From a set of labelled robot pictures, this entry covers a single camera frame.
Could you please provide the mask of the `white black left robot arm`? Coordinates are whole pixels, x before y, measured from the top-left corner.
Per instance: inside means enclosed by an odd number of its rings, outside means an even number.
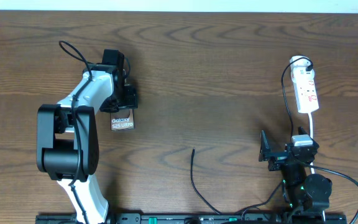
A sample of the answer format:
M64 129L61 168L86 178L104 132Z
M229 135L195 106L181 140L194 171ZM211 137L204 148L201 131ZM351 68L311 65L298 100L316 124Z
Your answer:
M137 107L134 87L119 63L89 64L79 84L55 104L37 112L36 162L57 181L76 212L76 223L105 223L109 203L99 188L96 114Z

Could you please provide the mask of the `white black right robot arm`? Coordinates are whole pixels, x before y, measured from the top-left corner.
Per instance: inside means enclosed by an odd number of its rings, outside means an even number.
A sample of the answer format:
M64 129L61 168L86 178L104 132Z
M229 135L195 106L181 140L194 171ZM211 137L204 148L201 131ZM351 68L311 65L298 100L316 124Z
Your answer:
M306 173L319 144L302 127L282 151L273 150L265 131L261 132L260 140L259 161L267 161L269 171L281 172L287 200L295 210L319 214L329 208L332 182L321 174Z

